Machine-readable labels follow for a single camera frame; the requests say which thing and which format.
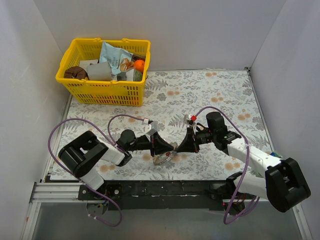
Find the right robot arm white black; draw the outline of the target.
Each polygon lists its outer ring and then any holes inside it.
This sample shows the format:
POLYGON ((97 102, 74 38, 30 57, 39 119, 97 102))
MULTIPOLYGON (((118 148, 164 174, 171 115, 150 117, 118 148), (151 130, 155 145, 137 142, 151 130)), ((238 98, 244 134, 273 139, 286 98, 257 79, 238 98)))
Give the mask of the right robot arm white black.
POLYGON ((249 194, 268 200, 279 212, 285 213, 311 196, 311 190, 296 160, 281 159, 249 146, 245 138, 228 130, 223 116, 216 111, 206 115, 207 126, 196 122, 195 115, 187 114, 186 135, 176 149, 178 153, 198 153, 200 145, 213 143, 216 149, 234 157, 259 173, 259 177, 236 172, 213 193, 237 199, 249 194))

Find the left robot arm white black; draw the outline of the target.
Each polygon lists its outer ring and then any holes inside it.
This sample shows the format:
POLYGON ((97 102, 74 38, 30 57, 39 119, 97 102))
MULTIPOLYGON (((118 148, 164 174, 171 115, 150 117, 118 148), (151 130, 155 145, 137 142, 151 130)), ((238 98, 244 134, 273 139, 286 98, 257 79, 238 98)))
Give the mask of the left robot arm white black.
POLYGON ((101 141, 88 130, 64 146, 58 153, 58 157, 73 176, 90 187, 89 194, 95 200, 101 200, 106 196, 107 191, 103 185, 104 179, 96 170, 98 161, 103 160, 123 167, 132 159, 130 152, 149 150, 150 155, 154 157, 174 150, 174 147, 162 139, 156 131, 152 131, 150 136, 136 137, 130 129, 121 133, 116 146, 122 148, 124 152, 101 141))

